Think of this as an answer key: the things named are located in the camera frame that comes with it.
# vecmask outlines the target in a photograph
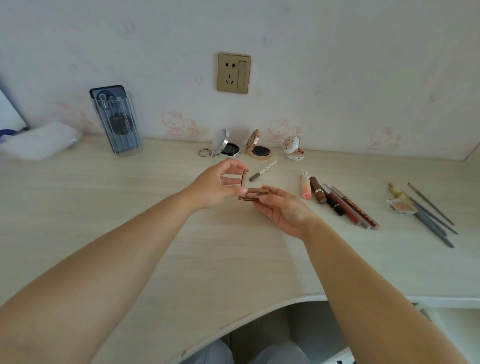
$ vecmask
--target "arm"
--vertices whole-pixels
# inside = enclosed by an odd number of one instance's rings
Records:
[[[298,197],[273,188],[255,207],[307,253],[355,359],[467,364],[447,338]]]
[[[166,198],[89,243],[31,282],[0,308],[0,362],[89,363],[131,309],[160,258],[192,213],[246,192],[247,167],[210,167]]]

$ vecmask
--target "finger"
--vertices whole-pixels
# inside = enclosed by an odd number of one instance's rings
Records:
[[[288,199],[277,196],[276,194],[260,196],[260,202],[265,205],[276,206],[279,208],[286,208],[288,206]]]
[[[273,217],[273,210],[269,206],[264,205],[258,201],[253,201],[253,206],[268,218]]]
[[[248,172],[248,167],[238,160],[227,158],[215,166],[216,170],[220,173],[220,176],[226,174],[226,171],[230,168],[238,170],[245,170]]]
[[[226,170],[225,172],[223,172],[223,174],[235,174],[237,176],[241,176],[243,174],[243,171],[244,170],[241,168],[232,167]]]
[[[240,178],[220,177],[220,180],[221,180],[222,184],[224,184],[225,186],[241,183]]]
[[[242,186],[225,186],[224,196],[244,196],[247,193],[247,187]]]
[[[276,194],[277,196],[280,196],[280,197],[296,197],[294,194],[291,194],[290,192],[284,191],[274,186],[262,186],[262,188],[270,188],[270,191],[272,191],[272,194]]]

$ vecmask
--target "keyring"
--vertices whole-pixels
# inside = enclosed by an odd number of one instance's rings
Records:
[[[208,149],[208,148],[203,148],[203,149],[200,149],[200,150],[198,151],[198,155],[201,156],[201,157],[209,157],[209,156],[212,155],[212,151],[211,151],[210,149]]]

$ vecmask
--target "forearm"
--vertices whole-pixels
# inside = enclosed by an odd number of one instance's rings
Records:
[[[467,363],[327,224],[310,224],[304,242],[358,363]]]
[[[0,351],[91,361],[193,212],[185,193],[173,195],[34,280],[0,308]]]

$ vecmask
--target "desk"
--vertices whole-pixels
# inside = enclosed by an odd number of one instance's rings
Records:
[[[191,183],[212,165],[205,143],[145,140],[128,158],[89,136],[40,163],[2,165],[0,303],[86,243]],[[304,161],[274,150],[278,164],[249,187],[300,194],[300,171],[334,185],[381,225],[353,226],[328,205],[307,204],[412,302],[480,308],[479,177],[465,163],[307,151]],[[251,172],[269,162],[240,155]],[[387,183],[412,182],[457,223],[447,248],[386,203]],[[232,198],[193,215],[139,300],[94,363],[177,363],[225,333],[282,306],[326,300],[300,241],[250,203]]]

